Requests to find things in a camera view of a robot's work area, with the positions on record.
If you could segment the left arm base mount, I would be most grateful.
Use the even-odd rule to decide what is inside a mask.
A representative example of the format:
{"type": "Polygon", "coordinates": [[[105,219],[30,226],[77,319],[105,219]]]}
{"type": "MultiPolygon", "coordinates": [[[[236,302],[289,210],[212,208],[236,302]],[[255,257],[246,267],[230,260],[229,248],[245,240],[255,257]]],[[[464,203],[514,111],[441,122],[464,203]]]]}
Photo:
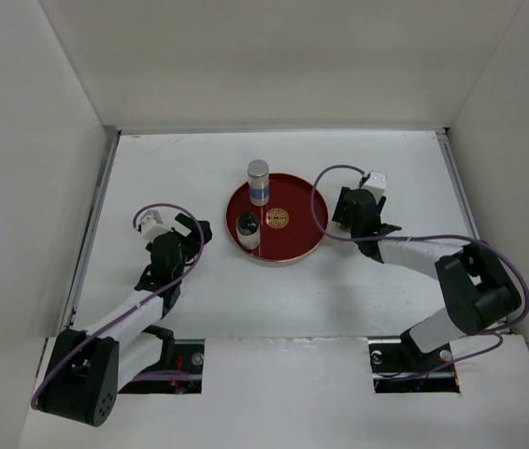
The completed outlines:
{"type": "Polygon", "coordinates": [[[193,395],[202,393],[204,340],[176,340],[153,365],[120,391],[124,395],[193,395]]]}

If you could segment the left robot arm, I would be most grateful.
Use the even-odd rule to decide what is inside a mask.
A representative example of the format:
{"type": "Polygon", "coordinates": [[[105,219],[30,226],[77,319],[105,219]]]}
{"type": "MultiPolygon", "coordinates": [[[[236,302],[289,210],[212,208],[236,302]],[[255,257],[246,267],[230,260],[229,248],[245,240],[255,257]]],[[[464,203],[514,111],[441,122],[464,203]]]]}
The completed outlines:
{"type": "Polygon", "coordinates": [[[195,269],[212,238],[210,224],[181,206],[173,226],[154,221],[159,203],[142,208],[134,225],[154,232],[151,261],[131,296],[94,325],[62,331],[54,342],[42,383],[31,399],[37,411],[99,427],[119,391],[129,383],[180,376],[167,372],[175,362],[173,334],[156,324],[174,307],[182,280],[195,269]]]}

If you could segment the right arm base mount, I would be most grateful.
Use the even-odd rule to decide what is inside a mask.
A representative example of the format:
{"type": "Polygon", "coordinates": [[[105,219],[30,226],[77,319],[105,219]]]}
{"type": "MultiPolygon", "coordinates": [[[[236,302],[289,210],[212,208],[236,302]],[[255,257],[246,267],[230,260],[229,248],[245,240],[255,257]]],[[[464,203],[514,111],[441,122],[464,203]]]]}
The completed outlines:
{"type": "Polygon", "coordinates": [[[377,394],[460,393],[451,346],[414,354],[399,338],[368,341],[373,388],[377,394]]]}

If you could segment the black-cap white jar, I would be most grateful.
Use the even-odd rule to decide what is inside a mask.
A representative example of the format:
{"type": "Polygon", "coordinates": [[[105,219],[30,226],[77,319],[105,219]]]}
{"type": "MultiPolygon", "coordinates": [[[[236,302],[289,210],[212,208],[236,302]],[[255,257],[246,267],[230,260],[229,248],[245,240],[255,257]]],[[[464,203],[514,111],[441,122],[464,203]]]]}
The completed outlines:
{"type": "Polygon", "coordinates": [[[259,220],[252,211],[242,212],[236,219],[236,236],[240,246],[247,251],[260,245],[259,220]]]}

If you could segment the tall silver-lid bead bottle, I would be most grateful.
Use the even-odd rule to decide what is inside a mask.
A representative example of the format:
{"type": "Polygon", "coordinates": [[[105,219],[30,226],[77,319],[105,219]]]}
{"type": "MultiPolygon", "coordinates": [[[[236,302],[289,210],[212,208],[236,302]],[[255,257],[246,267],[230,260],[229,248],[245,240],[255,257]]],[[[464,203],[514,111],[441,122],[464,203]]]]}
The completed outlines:
{"type": "Polygon", "coordinates": [[[257,207],[269,201],[269,166],[261,159],[252,160],[247,167],[250,202],[257,207]]]}

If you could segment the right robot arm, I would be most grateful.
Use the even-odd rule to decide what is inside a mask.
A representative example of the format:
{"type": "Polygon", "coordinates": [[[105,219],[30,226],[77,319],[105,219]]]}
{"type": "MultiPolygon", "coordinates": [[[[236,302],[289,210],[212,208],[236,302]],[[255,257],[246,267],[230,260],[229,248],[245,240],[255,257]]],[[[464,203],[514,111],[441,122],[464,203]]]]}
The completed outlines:
{"type": "Polygon", "coordinates": [[[454,235],[406,237],[381,221],[385,196],[365,188],[341,189],[332,221],[350,232],[366,257],[416,271],[438,282],[444,306],[399,336],[393,361],[408,372],[422,369],[433,353],[462,337],[476,336],[527,304],[528,289],[510,278],[519,273],[482,240],[454,235]]]}

